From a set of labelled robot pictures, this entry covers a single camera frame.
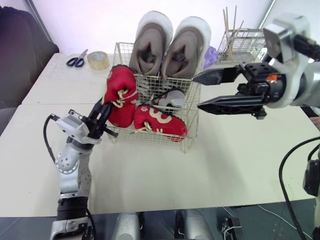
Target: gray sneaker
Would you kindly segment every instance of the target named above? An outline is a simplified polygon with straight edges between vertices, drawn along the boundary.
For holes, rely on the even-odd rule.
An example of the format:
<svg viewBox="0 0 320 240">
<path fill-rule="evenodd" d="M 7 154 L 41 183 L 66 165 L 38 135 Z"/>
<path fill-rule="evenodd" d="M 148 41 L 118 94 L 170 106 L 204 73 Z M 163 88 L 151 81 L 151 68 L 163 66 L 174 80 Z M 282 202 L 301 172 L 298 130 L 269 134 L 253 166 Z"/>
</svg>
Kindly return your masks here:
<svg viewBox="0 0 320 240">
<path fill-rule="evenodd" d="M 158 11 L 147 12 L 138 24 L 129 67 L 142 75 L 158 75 L 172 37 L 169 18 Z"/>
<path fill-rule="evenodd" d="M 181 21 L 166 52 L 161 75 L 190 79 L 203 62 L 211 40 L 211 29 L 200 17 L 189 16 Z"/>
</svg>

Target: chopstick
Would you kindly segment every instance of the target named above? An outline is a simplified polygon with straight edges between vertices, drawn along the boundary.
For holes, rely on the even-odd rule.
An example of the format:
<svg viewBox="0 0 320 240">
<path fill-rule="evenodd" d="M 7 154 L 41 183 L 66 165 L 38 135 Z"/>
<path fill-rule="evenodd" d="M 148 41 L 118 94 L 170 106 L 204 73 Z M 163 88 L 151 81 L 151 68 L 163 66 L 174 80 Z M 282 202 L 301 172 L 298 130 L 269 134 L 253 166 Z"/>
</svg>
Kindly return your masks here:
<svg viewBox="0 0 320 240">
<path fill-rule="evenodd" d="M 233 29 L 231 34 L 229 34 L 228 7 L 226 6 L 225 9 L 223 9 L 225 36 L 226 36 L 226 42 L 227 42 L 226 54 L 230 58 L 230 60 L 232 59 L 232 48 L 235 42 L 235 38 L 238 36 L 240 29 L 244 24 L 244 21 L 242 21 L 240 27 L 236 30 L 236 17 L 237 17 L 237 5 L 235 6 L 235 10 L 234 10 Z"/>
</svg>

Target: purple glove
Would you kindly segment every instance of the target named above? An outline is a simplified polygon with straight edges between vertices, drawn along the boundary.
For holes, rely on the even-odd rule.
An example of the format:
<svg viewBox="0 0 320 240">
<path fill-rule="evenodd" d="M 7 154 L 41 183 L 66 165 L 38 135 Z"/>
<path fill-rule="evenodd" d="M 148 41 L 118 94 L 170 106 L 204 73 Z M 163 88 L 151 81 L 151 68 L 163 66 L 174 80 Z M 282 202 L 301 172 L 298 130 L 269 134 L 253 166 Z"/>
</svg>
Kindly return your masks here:
<svg viewBox="0 0 320 240">
<path fill-rule="evenodd" d="M 218 52 L 213 46 L 209 46 L 204 55 L 203 70 L 213 65 L 218 60 Z"/>
</svg>

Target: small wire rack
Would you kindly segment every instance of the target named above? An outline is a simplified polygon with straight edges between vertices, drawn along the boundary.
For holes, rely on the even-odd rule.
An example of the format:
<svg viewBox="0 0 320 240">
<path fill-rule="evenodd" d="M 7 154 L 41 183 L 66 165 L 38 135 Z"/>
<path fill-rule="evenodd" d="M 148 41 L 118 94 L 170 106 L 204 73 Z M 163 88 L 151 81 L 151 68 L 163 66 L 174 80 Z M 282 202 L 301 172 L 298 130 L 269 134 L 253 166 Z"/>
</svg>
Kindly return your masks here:
<svg viewBox="0 0 320 240">
<path fill-rule="evenodd" d="M 241 28 L 235 35 L 232 30 L 226 31 L 218 49 L 219 64 L 253 63 L 265 46 L 262 29 Z"/>
<path fill-rule="evenodd" d="M 131 53 L 133 50 L 133 43 L 117 42 L 114 49 L 113 65 L 129 65 Z M 135 74 L 137 91 L 139 92 L 138 103 L 143 104 L 152 99 L 156 99 L 164 92 L 172 87 L 178 87 L 184 92 L 185 104 L 183 108 L 159 106 L 155 107 L 163 112 L 172 114 L 180 118 L 187 126 L 187 136 L 178 136 L 173 134 L 155 133 L 147 131 L 135 132 L 136 129 L 133 124 L 128 128 L 121 128 L 107 122 L 108 128 L 116 133 L 119 133 L 117 138 L 111 136 L 110 139 L 116 143 L 121 141 L 130 141 L 143 144 L 158 144 L 165 146 L 177 147 L 180 146 L 183 152 L 187 152 L 193 145 L 197 138 L 198 123 L 199 123 L 199 109 L 197 104 L 200 101 L 201 86 L 191 79 L 171 78 L 162 79 L 161 76 L 144 76 Z M 180 142 L 174 142 L 171 139 L 183 139 Z"/>
</svg>

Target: orange button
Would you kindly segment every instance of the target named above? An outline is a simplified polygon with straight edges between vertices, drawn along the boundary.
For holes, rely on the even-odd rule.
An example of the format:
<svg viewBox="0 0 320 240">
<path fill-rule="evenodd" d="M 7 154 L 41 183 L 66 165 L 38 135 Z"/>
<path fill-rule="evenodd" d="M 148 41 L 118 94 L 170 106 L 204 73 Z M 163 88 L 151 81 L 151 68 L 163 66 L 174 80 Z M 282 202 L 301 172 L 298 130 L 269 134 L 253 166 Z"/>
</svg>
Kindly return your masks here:
<svg viewBox="0 0 320 240">
<path fill-rule="evenodd" d="M 273 82 L 273 81 L 276 82 L 277 79 L 278 79 L 278 75 L 277 74 L 271 74 L 271 75 L 266 77 L 266 80 L 268 82 Z"/>
</svg>

